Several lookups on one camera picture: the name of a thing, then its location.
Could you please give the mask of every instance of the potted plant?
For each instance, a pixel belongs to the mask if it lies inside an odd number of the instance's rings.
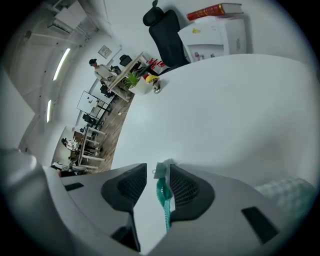
[[[128,77],[124,79],[123,83],[129,87],[130,92],[136,95],[146,94],[148,88],[150,87],[142,76],[138,77],[138,72],[136,71],[129,73]]]

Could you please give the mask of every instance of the ceiling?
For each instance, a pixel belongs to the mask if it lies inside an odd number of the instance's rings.
[[[51,9],[58,0],[43,3],[21,24],[7,45],[2,58],[4,67],[14,86],[29,104],[36,116],[44,118],[48,101],[59,99],[64,85],[64,77],[77,55],[80,47],[85,46],[87,37],[73,30],[70,34],[62,34],[48,29],[57,12]],[[73,1],[62,1],[66,4]],[[85,20],[81,26],[88,35],[97,27]],[[70,52],[63,62],[59,75],[53,81],[59,62],[66,51]]]

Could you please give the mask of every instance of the green plant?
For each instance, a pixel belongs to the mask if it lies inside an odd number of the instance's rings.
[[[139,82],[138,73],[136,71],[129,73],[128,77],[124,79],[124,84],[126,86],[129,86],[130,88],[133,88],[137,85]]]

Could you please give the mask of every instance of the banana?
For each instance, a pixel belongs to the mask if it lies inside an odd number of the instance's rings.
[[[148,76],[146,77],[145,81],[146,81],[147,83],[150,83],[150,82],[152,82],[154,79],[160,79],[160,77],[157,76],[157,75],[148,75]]]

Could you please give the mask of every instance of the white cabinet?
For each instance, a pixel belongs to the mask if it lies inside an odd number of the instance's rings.
[[[220,18],[192,23],[178,34],[191,62],[247,53],[245,23],[242,19]]]

